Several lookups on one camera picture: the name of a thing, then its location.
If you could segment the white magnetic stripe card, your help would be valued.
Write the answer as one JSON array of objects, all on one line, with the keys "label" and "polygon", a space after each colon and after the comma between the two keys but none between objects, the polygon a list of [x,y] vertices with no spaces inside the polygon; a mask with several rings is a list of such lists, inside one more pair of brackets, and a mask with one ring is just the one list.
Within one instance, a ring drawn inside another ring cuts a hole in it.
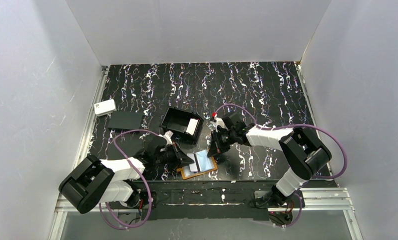
[{"label": "white magnetic stripe card", "polygon": [[198,161],[198,155],[196,153],[188,153],[187,156],[192,160],[189,164],[190,172],[198,173],[200,172],[200,163]]}]

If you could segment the orange leather card holder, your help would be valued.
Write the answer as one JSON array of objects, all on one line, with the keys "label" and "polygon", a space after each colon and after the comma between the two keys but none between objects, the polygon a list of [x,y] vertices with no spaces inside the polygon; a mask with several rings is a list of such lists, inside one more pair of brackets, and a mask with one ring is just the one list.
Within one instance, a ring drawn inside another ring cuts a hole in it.
[{"label": "orange leather card holder", "polygon": [[187,159],[185,159],[186,163],[183,163],[183,165],[177,169],[177,172],[181,173],[183,180],[191,179],[212,171],[216,171],[218,168],[215,159],[213,157],[208,157],[207,150],[201,150],[194,153],[198,155],[198,161],[200,163],[201,170],[200,172],[196,173],[190,172],[189,164],[192,162],[192,160],[187,156]]}]

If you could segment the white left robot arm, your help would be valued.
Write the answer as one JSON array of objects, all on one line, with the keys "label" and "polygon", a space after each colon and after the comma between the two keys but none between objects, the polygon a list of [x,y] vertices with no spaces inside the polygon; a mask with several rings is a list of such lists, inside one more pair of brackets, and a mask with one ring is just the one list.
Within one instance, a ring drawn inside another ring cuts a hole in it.
[{"label": "white left robot arm", "polygon": [[85,214],[99,203],[126,202],[133,194],[128,180],[160,165],[175,169],[194,164],[194,157],[184,153],[178,143],[155,136],[133,156],[104,160],[88,155],[59,185],[59,192],[76,210]]}]

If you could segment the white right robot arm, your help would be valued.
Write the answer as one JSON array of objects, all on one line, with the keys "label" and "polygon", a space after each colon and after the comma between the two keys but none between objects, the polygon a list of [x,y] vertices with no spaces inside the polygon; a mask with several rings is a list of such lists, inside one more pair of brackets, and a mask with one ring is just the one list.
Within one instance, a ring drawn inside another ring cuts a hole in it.
[{"label": "white right robot arm", "polygon": [[254,123],[245,124],[234,112],[222,118],[213,113],[211,122],[216,128],[211,132],[209,157],[227,152],[233,144],[267,147],[283,152],[289,169],[263,197],[265,200],[287,200],[332,158],[331,152],[308,126],[264,130]]}]

